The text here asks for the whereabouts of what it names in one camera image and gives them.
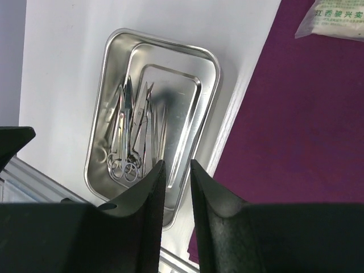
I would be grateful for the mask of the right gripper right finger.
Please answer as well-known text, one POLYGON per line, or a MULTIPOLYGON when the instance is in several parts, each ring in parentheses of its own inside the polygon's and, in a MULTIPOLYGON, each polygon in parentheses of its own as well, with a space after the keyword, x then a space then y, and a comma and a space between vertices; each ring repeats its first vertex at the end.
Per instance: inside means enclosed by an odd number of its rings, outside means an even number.
POLYGON ((253 204, 191 160, 201 272, 362 272, 360 203, 253 204))

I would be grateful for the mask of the plain steel surgical scissors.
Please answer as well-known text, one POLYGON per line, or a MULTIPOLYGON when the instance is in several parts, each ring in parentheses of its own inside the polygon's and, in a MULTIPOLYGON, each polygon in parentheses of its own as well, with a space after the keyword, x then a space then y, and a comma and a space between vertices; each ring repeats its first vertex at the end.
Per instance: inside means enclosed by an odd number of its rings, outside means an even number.
POLYGON ((123 130, 120 146, 121 167, 124 179, 133 183, 137 180, 139 170, 138 165, 130 161, 130 130, 131 114, 133 110, 133 86, 131 77, 127 77, 126 84, 121 91, 121 113, 123 114, 123 130))

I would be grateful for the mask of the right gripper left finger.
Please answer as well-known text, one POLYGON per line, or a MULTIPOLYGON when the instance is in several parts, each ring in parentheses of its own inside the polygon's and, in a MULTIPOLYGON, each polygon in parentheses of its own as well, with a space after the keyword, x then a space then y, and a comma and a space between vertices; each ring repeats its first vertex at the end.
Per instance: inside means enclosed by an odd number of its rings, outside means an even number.
POLYGON ((1 205, 2 272, 158 272, 166 164, 100 205, 1 205))

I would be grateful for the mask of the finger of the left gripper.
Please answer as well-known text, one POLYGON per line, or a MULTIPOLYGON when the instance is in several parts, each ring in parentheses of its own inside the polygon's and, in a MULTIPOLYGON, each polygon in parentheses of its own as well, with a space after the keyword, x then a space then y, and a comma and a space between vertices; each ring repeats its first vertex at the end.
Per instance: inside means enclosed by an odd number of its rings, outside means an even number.
POLYGON ((30 126, 1 126, 0 133, 0 170, 3 171, 16 153, 35 138, 36 132, 30 126))

